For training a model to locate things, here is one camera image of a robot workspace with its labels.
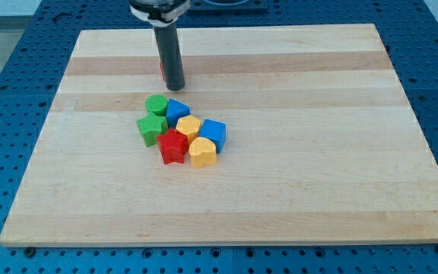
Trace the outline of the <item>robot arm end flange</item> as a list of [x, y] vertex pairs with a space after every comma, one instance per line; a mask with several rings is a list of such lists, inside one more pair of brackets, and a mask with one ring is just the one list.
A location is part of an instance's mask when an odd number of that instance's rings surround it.
[[131, 13], [154, 27], [167, 27], [185, 14], [190, 0], [129, 0]]

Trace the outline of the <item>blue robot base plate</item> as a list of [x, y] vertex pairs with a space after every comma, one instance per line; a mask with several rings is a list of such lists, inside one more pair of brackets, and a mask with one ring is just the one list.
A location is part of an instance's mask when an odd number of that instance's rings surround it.
[[269, 0], [191, 0], [191, 13], [267, 11]]

